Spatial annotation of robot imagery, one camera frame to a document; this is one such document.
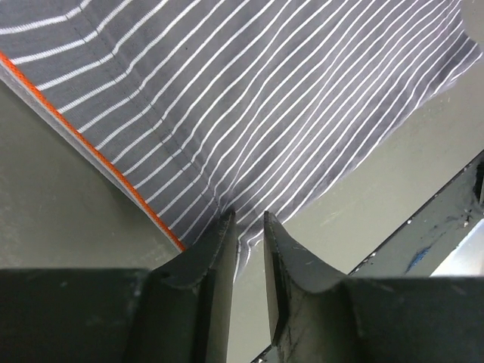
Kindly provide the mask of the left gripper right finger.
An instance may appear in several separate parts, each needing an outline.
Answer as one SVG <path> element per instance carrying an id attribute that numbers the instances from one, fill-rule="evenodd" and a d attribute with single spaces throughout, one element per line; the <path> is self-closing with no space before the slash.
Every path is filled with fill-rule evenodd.
<path id="1" fill-rule="evenodd" d="M 359 278 L 264 215 L 271 344 L 282 362 L 481 362 L 482 278 Z"/>

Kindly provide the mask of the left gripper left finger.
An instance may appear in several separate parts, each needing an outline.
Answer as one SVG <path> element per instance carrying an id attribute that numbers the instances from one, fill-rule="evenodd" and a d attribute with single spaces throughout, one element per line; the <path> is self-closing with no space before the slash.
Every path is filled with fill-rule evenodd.
<path id="1" fill-rule="evenodd" d="M 224 362 L 235 214 L 165 265 L 1 272 L 3 362 Z"/>

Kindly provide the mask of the grey striped underwear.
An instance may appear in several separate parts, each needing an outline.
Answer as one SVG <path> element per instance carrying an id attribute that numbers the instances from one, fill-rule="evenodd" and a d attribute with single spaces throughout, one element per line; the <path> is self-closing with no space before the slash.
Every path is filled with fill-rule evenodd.
<path id="1" fill-rule="evenodd" d="M 1 78 L 178 250 L 227 210 L 241 271 L 482 59 L 459 1 L 3 1 Z"/>

